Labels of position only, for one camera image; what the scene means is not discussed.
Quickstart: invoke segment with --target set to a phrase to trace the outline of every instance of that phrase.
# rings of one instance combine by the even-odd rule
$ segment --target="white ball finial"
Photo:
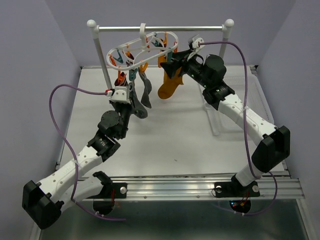
[[[96,23],[96,21],[95,20],[88,20],[87,22],[86,22],[86,25],[89,27],[89,28],[95,28],[96,26],[97,26],[97,23]]]
[[[235,22],[232,19],[227,19],[224,23],[227,28],[231,28],[235,25]]]

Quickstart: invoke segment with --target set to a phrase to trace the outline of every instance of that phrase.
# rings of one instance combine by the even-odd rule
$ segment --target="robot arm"
[[[204,99],[217,111],[232,119],[238,126],[244,129],[244,105],[235,91],[230,88],[223,78],[227,71],[224,61],[217,55],[210,54],[205,60],[197,53],[203,47],[199,47],[203,39],[194,37],[189,42],[190,49],[173,53],[171,61],[162,62],[160,65],[169,76],[187,74],[204,90]],[[249,107],[246,110],[247,133],[257,146],[253,155],[252,170],[256,177],[269,172],[290,154],[290,131],[285,126],[277,128],[267,122]],[[234,175],[229,183],[216,183],[222,189],[216,192],[216,197],[241,197],[248,192],[253,185],[256,185],[256,178],[247,165],[240,172]],[[258,197],[260,194],[250,193],[251,197]]]
[[[83,176],[111,157],[120,147],[116,140],[126,137],[129,119],[134,111],[128,102],[129,90],[128,87],[116,87],[112,93],[115,97],[111,97],[110,103],[114,110],[102,115],[97,133],[77,155],[77,162],[72,159],[50,176],[37,183],[31,180],[23,187],[22,207],[41,229],[51,226],[71,205],[75,164],[78,165],[78,177]],[[78,184],[75,199],[79,202],[97,195],[111,184],[107,175],[96,172]]]

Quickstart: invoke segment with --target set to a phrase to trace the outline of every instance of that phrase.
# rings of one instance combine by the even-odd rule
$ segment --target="orange clothespin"
[[[116,61],[114,60],[114,57],[113,57],[111,54],[109,54],[108,56],[109,56],[109,58],[110,58],[110,60],[111,60],[111,63],[112,63],[114,66],[117,66]]]
[[[109,58],[110,58],[110,60],[111,60],[111,63],[112,63],[114,66],[117,66],[114,57],[113,57],[111,54],[109,54],[108,56],[109,56]],[[118,79],[121,79],[121,71],[118,71]]]
[[[166,56],[165,55],[162,55],[162,56],[160,56],[160,57],[158,57],[158,68],[161,68],[161,65],[160,65],[160,63],[164,63],[164,62],[166,62],[167,60],[166,60]]]
[[[148,67],[148,63],[147,63],[147,62],[145,63],[144,66],[141,64],[141,65],[139,66],[139,71],[140,71],[140,73],[143,74],[143,73],[146,71],[147,67]]]
[[[128,58],[131,58],[131,59],[135,59],[134,56],[131,54],[130,51],[125,51],[125,50],[122,50],[123,53],[128,57]]]
[[[164,33],[164,41],[162,41],[163,46],[166,48],[167,47],[167,42],[168,42],[168,34],[167,32]]]
[[[124,72],[118,71],[118,78],[115,80],[114,85],[115,86],[122,86],[126,80],[126,76],[127,76],[127,74],[125,74]]]
[[[149,42],[149,40],[148,40],[148,38],[147,37],[145,37],[145,41],[146,41],[146,43],[148,43]]]
[[[178,47],[176,47],[175,50],[173,50],[173,52],[174,52],[174,53],[177,53],[177,52],[178,52]]]

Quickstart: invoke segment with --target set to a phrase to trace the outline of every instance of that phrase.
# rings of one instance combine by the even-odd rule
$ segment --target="white wall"
[[[44,0],[2,0],[0,30],[0,239],[24,240],[33,221],[23,186],[54,171],[62,146],[49,95],[58,84],[77,85],[80,68]],[[61,90],[53,100],[63,130],[74,97]]]
[[[291,130],[286,163],[320,235],[320,1],[297,0],[258,67],[275,123]]]
[[[248,64],[258,64],[286,19],[295,0],[46,0],[55,20],[81,66],[100,65],[87,20],[101,26],[205,26],[221,25],[232,18],[235,26],[230,41],[243,50]],[[178,33],[181,46],[195,33]],[[102,33],[104,54],[119,44],[138,37],[137,32]],[[201,33],[205,41],[220,41],[222,33]],[[217,46],[202,54],[218,53]],[[227,47],[227,63],[242,64],[239,53]]]

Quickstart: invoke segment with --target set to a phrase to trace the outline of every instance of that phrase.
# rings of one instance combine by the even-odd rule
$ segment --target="white panel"
[[[76,85],[80,68],[43,0],[0,3],[0,239],[29,239],[32,219],[22,208],[24,185],[54,171],[62,146],[51,123],[49,95]],[[61,90],[53,111],[62,130],[75,93]]]
[[[258,68],[277,125],[291,131],[286,161],[320,234],[320,1],[297,0]]]

